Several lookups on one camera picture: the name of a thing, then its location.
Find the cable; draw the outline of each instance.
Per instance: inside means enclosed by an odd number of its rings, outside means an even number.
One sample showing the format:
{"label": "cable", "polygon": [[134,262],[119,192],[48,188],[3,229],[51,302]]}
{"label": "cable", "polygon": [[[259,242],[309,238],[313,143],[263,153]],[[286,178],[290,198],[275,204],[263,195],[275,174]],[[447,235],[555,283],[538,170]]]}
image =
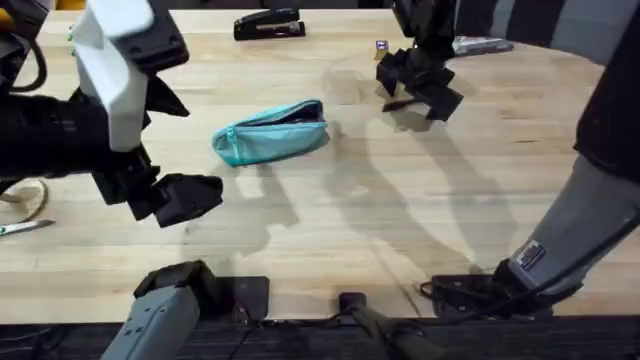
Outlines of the cable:
{"label": "cable", "polygon": [[[587,252],[583,257],[577,259],[576,261],[574,261],[571,265],[567,266],[563,271],[557,273],[555,276],[551,277],[550,279],[548,279],[547,281],[543,282],[542,284],[536,286],[533,289],[527,290],[521,294],[516,295],[513,298],[510,298],[508,300],[502,301],[500,303],[497,303],[493,306],[490,306],[484,310],[481,311],[477,311],[474,312],[472,314],[468,314],[465,316],[461,316],[457,319],[452,319],[449,321],[443,321],[441,323],[438,323],[437,325],[446,325],[446,326],[450,326],[450,325],[459,325],[463,322],[469,321],[469,320],[473,320],[477,317],[481,317],[481,316],[487,316],[487,315],[492,315],[495,314],[496,312],[503,310],[505,308],[508,308],[510,306],[515,305],[516,303],[519,303],[523,300],[528,300],[528,298],[533,298],[539,294],[541,294],[542,292],[544,292],[545,290],[549,289],[550,287],[552,287],[553,285],[558,284],[560,281],[564,280],[566,277],[568,277],[569,275],[571,275],[573,272],[575,272],[576,270],[589,265],[589,263],[591,263],[591,261],[593,261],[594,258],[596,258],[598,255],[602,254],[604,251],[606,251],[607,249],[611,248],[613,245],[615,245],[615,243],[617,243],[621,238],[624,238],[625,236],[627,236],[628,234],[630,234],[636,227],[638,227],[638,225],[640,225],[640,214],[638,214],[636,212],[636,214],[634,214],[634,218],[630,219],[629,221],[627,221],[620,229],[618,229],[617,231],[615,231],[613,234],[609,235],[609,237],[606,239],[606,241],[602,242],[600,245],[596,246],[595,248],[591,249],[591,251]],[[423,289],[424,286],[426,286],[429,282],[427,283],[423,283],[420,288],[421,290]]]}
{"label": "cable", "polygon": [[244,335],[242,335],[242,338],[240,339],[240,342],[238,342],[238,344],[236,344],[235,348],[233,348],[233,351],[231,351],[231,354],[229,354],[229,357],[227,357],[227,360],[233,360],[233,358],[236,356],[238,351],[240,351],[240,349],[242,348],[244,343],[247,341],[247,339],[249,339],[249,336],[251,336],[251,334],[254,331],[258,330],[259,327],[260,327],[259,323],[256,323],[249,330],[247,330],[244,333]]}
{"label": "cable", "polygon": [[[20,16],[20,12],[16,10],[16,8],[13,6],[11,1],[6,1],[6,0],[0,1],[0,4],[3,5],[5,10],[7,10],[9,15],[13,18],[15,27],[19,33],[20,28],[24,26],[24,22],[25,22]],[[31,47],[31,50],[33,51],[33,55],[36,57],[36,63],[38,64],[38,76],[31,84],[25,85],[25,86],[14,86],[9,90],[10,92],[26,93],[26,92],[35,91],[41,88],[42,85],[44,85],[44,83],[47,81],[47,77],[48,77],[47,61],[44,58],[42,49],[40,48],[38,43],[35,41],[35,39],[28,38],[27,36],[26,40],[29,46]]]}
{"label": "cable", "polygon": [[28,39],[27,42],[33,51],[33,54],[36,57],[36,62],[38,63],[38,76],[33,80],[33,82],[29,85],[25,86],[14,86],[9,90],[13,93],[26,93],[38,90],[44,85],[47,81],[48,71],[47,71],[47,61],[44,59],[44,55],[42,54],[42,49],[38,43],[33,39]]}

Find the wooden tabletop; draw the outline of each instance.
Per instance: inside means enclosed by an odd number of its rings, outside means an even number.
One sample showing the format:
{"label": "wooden tabletop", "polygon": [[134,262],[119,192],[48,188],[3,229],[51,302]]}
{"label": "wooden tabletop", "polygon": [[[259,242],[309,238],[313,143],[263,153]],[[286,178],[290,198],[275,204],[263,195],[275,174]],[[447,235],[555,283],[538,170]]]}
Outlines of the wooden tabletop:
{"label": "wooden tabletop", "polygon": [[[567,179],[576,120],[601,69],[525,46],[450,62],[466,97],[446,124],[425,109],[380,112],[375,41],[410,45],[389,10],[303,11],[308,36],[235,42],[246,12],[180,11],[191,61],[161,74],[192,115],[153,114],[144,144],[163,172],[221,176],[225,203],[167,229],[104,205],[88,175],[46,180],[55,226],[0,241],[0,322],[122,321],[151,270],[205,260],[218,275],[271,279],[270,316],[320,318],[343,291],[390,316],[432,316],[415,290],[432,275],[491,272],[532,231]],[[39,37],[43,94],[78,84],[67,42],[79,13],[50,16]],[[21,74],[35,74],[31,60]],[[331,142],[312,154],[232,169],[213,133],[272,106],[324,102]],[[561,314],[638,313],[633,235]]]}

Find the sticker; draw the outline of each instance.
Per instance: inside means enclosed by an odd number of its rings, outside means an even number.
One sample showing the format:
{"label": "sticker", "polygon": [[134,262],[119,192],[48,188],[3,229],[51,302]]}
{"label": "sticker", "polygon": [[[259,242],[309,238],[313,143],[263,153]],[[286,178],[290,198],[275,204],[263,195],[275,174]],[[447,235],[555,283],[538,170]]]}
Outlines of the sticker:
{"label": "sticker", "polygon": [[546,250],[539,242],[531,240],[516,257],[516,263],[518,263],[522,269],[529,271],[546,253]]}

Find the stapler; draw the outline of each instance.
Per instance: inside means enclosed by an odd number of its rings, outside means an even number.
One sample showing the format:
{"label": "stapler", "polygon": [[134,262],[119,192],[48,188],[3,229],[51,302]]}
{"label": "stapler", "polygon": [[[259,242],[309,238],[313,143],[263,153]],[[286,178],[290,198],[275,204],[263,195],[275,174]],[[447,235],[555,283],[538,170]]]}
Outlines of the stapler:
{"label": "stapler", "polygon": [[236,20],[236,41],[305,36],[304,22],[297,9],[266,10]]}

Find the pencil case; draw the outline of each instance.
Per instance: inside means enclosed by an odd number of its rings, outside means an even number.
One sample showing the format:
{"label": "pencil case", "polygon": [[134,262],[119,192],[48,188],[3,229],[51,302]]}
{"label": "pencil case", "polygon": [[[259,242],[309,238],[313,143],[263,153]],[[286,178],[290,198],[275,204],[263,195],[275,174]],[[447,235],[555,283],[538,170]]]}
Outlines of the pencil case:
{"label": "pencil case", "polygon": [[213,138],[213,149],[230,166],[281,160],[313,151],[328,139],[322,102],[278,106],[229,125]]}

